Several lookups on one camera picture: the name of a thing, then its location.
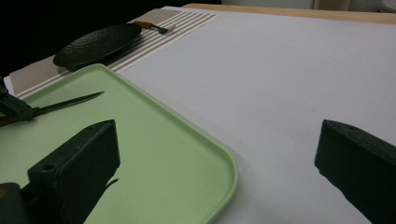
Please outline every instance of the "knife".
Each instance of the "knife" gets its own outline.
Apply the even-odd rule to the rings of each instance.
[[[89,94],[89,95],[85,95],[85,96],[80,96],[78,98],[74,98],[71,100],[67,100],[67,101],[63,101],[54,105],[47,105],[44,107],[34,107],[33,108],[33,117],[37,117],[43,114],[47,114],[49,112],[52,112],[54,110],[58,110],[58,109],[62,109],[65,107],[68,107],[70,105],[77,105],[80,103],[84,103],[87,102],[95,97],[98,97],[99,95],[105,93],[104,91],[99,91],[93,94]],[[14,123],[19,121],[18,119],[16,119],[15,117],[12,116],[3,116],[0,118],[0,127],[2,126],[6,126],[8,124]]]

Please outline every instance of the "wooden table edge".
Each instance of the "wooden table edge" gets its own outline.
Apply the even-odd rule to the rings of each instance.
[[[280,7],[247,7],[247,6],[230,6],[230,5],[211,5],[190,3],[185,8],[217,10],[217,11],[234,11],[247,13],[261,13],[280,16],[293,16],[316,18],[338,21],[361,21],[382,24],[396,24],[396,13],[384,12],[356,12],[356,11],[328,11],[317,9],[297,9],[297,8],[280,8]]]

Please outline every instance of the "gray striped cloth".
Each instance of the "gray striped cloth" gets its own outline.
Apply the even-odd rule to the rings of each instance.
[[[159,35],[153,30],[142,30],[141,35],[128,50],[106,62],[105,66],[114,72],[121,73],[182,36],[214,20],[217,16],[215,14],[153,9],[129,22],[147,21],[165,28],[175,25],[176,28],[173,32]],[[16,97],[25,98],[72,73],[53,64],[53,57],[54,55],[9,74],[12,90]]]

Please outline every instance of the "white surface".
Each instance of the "white surface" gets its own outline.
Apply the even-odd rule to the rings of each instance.
[[[216,13],[121,74],[232,149],[217,223],[370,223],[314,158],[324,119],[396,145],[396,26]]]
[[[4,77],[4,84],[6,85],[6,88],[8,89],[8,93],[11,95],[14,95],[14,88],[12,87],[12,83],[11,83],[11,78],[8,77]]]
[[[223,5],[250,7],[312,8],[313,0],[221,0]]]

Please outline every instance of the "dark background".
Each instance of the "dark background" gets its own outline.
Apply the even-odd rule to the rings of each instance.
[[[131,21],[154,8],[182,7],[189,3],[220,5],[221,0],[3,2],[0,74],[8,76],[30,63],[54,55],[67,44],[95,30]]]

